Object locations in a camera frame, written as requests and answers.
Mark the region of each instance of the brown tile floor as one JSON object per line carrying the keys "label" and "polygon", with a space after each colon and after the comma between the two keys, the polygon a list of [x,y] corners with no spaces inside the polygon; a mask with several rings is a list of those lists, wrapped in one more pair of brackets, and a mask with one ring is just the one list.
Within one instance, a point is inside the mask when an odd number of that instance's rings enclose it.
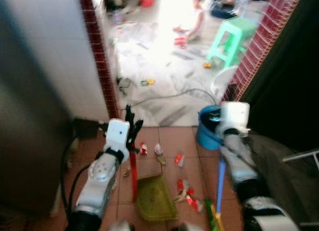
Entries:
{"label": "brown tile floor", "polygon": [[[139,147],[140,142],[146,142],[149,151],[147,156],[137,156],[138,176],[155,175],[163,172],[172,197],[177,193],[177,179],[188,179],[195,190],[196,198],[203,199],[208,196],[215,200],[219,155],[217,152],[208,151],[200,147],[195,141],[195,134],[196,128],[191,127],[143,128],[136,139],[136,146]],[[153,148],[157,143],[160,143],[163,148],[163,153],[167,160],[167,165],[162,169],[156,161],[153,152]],[[73,167],[66,175],[67,193],[70,190],[75,174],[81,167],[94,160],[96,153],[103,148],[103,144],[104,137],[102,133],[99,133],[97,139],[80,142],[79,150],[73,158]],[[183,168],[179,168],[174,164],[174,157],[177,153],[183,153],[186,157]],[[131,176],[123,177],[127,164],[128,162],[123,164],[117,174],[119,186],[112,195],[100,228],[101,231],[106,231],[110,224],[116,220],[123,219],[133,223],[137,231],[169,231],[183,221],[199,225],[205,231],[209,231],[206,211],[197,213],[186,202],[176,204],[179,220],[161,223],[149,223],[142,220],[137,213],[135,204],[132,202]],[[73,203],[75,203],[86,178],[87,174],[83,174],[80,178]],[[240,205],[232,192],[228,179],[226,179],[224,185],[222,220],[225,231],[243,230]],[[66,217],[63,209],[61,209],[58,216],[54,218],[32,221],[27,231],[63,231],[65,226]]]}

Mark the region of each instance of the white plastic chair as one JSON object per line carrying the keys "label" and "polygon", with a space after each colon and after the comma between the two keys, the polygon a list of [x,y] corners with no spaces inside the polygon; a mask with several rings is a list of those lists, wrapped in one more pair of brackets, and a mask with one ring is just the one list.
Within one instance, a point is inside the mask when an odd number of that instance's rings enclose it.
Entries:
{"label": "white plastic chair", "polygon": [[210,86],[210,91],[214,95],[217,104],[219,104],[221,99],[223,98],[227,86],[233,78],[235,71],[237,70],[237,67],[237,65],[234,65],[225,68],[219,71],[213,79]]}

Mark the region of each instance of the blue stick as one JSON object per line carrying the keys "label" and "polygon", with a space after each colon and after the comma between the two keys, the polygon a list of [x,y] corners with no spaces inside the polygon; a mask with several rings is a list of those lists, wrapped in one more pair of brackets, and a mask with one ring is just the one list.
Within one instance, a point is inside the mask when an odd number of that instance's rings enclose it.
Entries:
{"label": "blue stick", "polygon": [[226,163],[223,157],[220,157],[218,162],[218,184],[217,184],[217,205],[216,205],[216,213],[221,213],[221,200],[223,197],[223,186],[224,186],[224,179],[225,179],[225,170],[226,170]]}

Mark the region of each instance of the small red object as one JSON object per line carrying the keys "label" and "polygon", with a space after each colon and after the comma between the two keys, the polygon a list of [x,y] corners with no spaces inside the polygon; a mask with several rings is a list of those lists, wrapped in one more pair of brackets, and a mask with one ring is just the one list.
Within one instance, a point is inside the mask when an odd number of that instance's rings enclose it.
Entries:
{"label": "small red object", "polygon": [[197,212],[201,212],[203,210],[203,204],[199,200],[192,199],[189,195],[186,196],[186,200],[188,204]]}
{"label": "small red object", "polygon": [[180,167],[183,167],[184,159],[185,159],[184,155],[182,155],[182,154],[177,155],[175,158],[175,164],[180,166]]}
{"label": "small red object", "polygon": [[155,3],[155,0],[141,0],[140,5],[143,7],[151,7]]}
{"label": "small red object", "polygon": [[141,147],[140,147],[140,154],[141,155],[147,155],[148,154],[148,148],[144,142],[141,142]]}
{"label": "small red object", "polygon": [[175,39],[174,45],[183,45],[185,44],[185,37],[179,37]]}
{"label": "small red object", "polygon": [[177,188],[179,190],[188,189],[189,188],[188,181],[187,180],[178,179],[177,180]]}
{"label": "small red object", "polygon": [[189,188],[186,192],[188,195],[194,195],[195,191],[192,188]]}

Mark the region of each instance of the white marble floor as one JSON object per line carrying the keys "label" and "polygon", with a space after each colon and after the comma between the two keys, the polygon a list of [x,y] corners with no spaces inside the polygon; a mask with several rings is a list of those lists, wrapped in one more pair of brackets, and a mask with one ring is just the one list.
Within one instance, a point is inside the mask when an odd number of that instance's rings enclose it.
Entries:
{"label": "white marble floor", "polygon": [[[205,0],[203,8],[208,7]],[[198,88],[210,93],[210,85],[221,63],[204,68],[208,50],[222,19],[205,14],[201,39],[181,49],[173,44],[177,37],[172,27],[187,19],[191,0],[157,0],[150,8],[140,8],[128,22],[114,30],[120,70],[118,76],[131,80],[120,105],[179,94]],[[154,79],[155,84],[141,86],[141,80]],[[198,112],[214,101],[204,92],[193,91],[175,98],[152,99],[133,107],[145,126],[194,126]]]}

